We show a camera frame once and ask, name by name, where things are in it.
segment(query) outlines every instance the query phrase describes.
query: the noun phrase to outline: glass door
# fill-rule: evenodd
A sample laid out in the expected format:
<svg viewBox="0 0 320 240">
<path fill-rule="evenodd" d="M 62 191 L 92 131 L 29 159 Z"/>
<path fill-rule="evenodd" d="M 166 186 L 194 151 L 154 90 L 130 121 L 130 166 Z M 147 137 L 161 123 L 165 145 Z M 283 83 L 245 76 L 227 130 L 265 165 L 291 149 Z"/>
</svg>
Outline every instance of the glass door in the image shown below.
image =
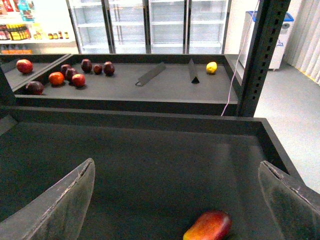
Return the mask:
<svg viewBox="0 0 320 240">
<path fill-rule="evenodd" d="M 192 0 L 190 54 L 222 53 L 227 10 L 228 0 Z"/>
<path fill-rule="evenodd" d="M 145 54 L 142 0 L 109 0 L 115 53 Z"/>
<path fill-rule="evenodd" d="M 101 0 L 68 1 L 80 53 L 110 53 Z"/>
<path fill-rule="evenodd" d="M 185 0 L 149 0 L 151 53 L 182 54 Z"/>
</svg>

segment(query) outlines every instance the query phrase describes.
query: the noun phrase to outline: pink cable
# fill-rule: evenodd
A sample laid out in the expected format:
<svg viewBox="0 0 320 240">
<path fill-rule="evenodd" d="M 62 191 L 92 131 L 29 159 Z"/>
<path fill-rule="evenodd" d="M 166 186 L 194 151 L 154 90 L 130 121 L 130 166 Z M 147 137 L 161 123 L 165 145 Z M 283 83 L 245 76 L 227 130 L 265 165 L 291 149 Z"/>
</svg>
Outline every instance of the pink cable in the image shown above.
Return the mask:
<svg viewBox="0 0 320 240">
<path fill-rule="evenodd" d="M 238 58 L 237 58 L 237 60 L 236 60 L 235 69 L 234 69 L 234 73 L 233 73 L 233 76 L 232 76 L 232 79 L 231 79 L 231 85 L 230 85 L 229 94 L 228 94 L 228 102 L 226 103 L 226 105 L 225 105 L 225 107 L 224 107 L 224 109 L 223 109 L 223 112 L 222 112 L 221 116 L 223 116 L 223 115 L 225 114 L 225 111 L 226 111 L 226 109 L 227 109 L 227 107 L 228 107 L 228 105 L 229 105 L 229 103 L 230 103 L 232 84 L 233 84 L 234 79 L 235 79 L 235 76 L 236 76 L 236 72 L 237 72 L 237 67 L 238 67 L 240 55 L 242 54 L 242 51 L 244 50 L 245 43 L 246 43 L 246 39 L 247 39 L 247 36 L 248 36 L 248 33 L 249 33 L 249 29 L 250 29 L 250 27 L 251 27 L 251 23 L 252 23 L 252 21 L 253 21 L 253 19 L 254 19 L 254 15 L 255 15 L 255 12 L 257 11 L 258 5 L 259 5 L 259 0 L 257 1 L 256 6 L 255 6 L 255 9 L 254 9 L 254 11 L 253 11 L 253 13 L 252 13 L 249 27 L 248 27 L 248 29 L 247 29 L 247 31 L 246 31 L 246 33 L 245 33 L 245 36 L 244 36 L 244 40 L 243 40 L 243 45 L 242 45 L 241 51 L 240 51 L 239 56 L 238 56 Z"/>
</svg>

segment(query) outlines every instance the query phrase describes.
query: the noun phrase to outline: gray floor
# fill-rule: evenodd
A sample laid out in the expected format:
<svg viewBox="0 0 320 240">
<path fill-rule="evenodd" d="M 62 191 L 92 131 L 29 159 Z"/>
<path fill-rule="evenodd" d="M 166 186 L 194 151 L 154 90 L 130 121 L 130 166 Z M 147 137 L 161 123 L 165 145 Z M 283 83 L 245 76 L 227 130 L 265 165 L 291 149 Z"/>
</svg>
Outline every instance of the gray floor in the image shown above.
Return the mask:
<svg viewBox="0 0 320 240">
<path fill-rule="evenodd" d="M 269 71 L 255 112 L 267 118 L 308 187 L 320 193 L 320 85 L 288 64 Z"/>
</svg>

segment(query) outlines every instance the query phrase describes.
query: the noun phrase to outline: black tray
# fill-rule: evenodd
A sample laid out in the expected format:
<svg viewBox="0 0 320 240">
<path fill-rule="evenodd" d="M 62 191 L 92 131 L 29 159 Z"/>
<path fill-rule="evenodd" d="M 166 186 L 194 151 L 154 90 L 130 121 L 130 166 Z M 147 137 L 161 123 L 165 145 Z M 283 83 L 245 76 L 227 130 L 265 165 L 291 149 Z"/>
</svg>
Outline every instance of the black tray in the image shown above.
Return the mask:
<svg viewBox="0 0 320 240">
<path fill-rule="evenodd" d="M 102 64 L 111 61 L 115 74 L 84 74 L 86 86 L 77 89 L 69 84 L 52 87 L 48 76 L 59 71 L 62 64 L 72 65 L 79 73 L 82 59 Z M 190 81 L 188 63 L 193 59 L 199 84 Z M 206 64 L 215 61 L 215 75 L 206 73 Z M 138 78 L 164 62 L 166 69 L 144 86 L 136 86 Z M 19 106 L 96 109 L 114 111 L 155 112 L 175 114 L 220 115 L 228 101 L 232 71 L 224 55 L 72 55 L 51 66 L 32 80 L 45 85 L 44 95 L 25 95 L 24 86 L 14 93 Z M 240 85 L 234 81 L 230 105 L 225 115 L 234 116 L 240 97 Z"/>
<path fill-rule="evenodd" d="M 11 88 L 15 91 L 16 89 L 24 86 L 31 79 L 35 78 L 43 70 L 46 70 L 53 64 L 57 64 L 59 59 L 66 57 L 64 54 L 50 54 L 50 55 L 0 55 L 1 68 L 8 80 Z M 20 59 L 27 59 L 33 63 L 33 71 L 29 74 L 22 74 L 16 68 L 16 63 Z"/>
<path fill-rule="evenodd" d="M 0 221 L 87 158 L 95 187 L 80 240 L 181 240 L 206 210 L 243 239 L 280 235 L 258 181 L 261 161 L 297 170 L 262 118 L 12 107 L 0 121 Z"/>
</svg>

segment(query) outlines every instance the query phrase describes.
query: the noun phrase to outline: lemon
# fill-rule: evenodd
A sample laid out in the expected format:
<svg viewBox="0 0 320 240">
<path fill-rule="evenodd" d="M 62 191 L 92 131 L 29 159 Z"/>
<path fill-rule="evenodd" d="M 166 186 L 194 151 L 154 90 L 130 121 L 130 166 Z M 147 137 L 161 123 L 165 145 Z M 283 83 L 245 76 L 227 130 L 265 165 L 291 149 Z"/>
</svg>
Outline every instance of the lemon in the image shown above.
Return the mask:
<svg viewBox="0 0 320 240">
<path fill-rule="evenodd" d="M 217 63 L 215 61 L 209 62 L 206 66 L 206 72 L 208 74 L 214 74 L 217 71 Z"/>
</svg>

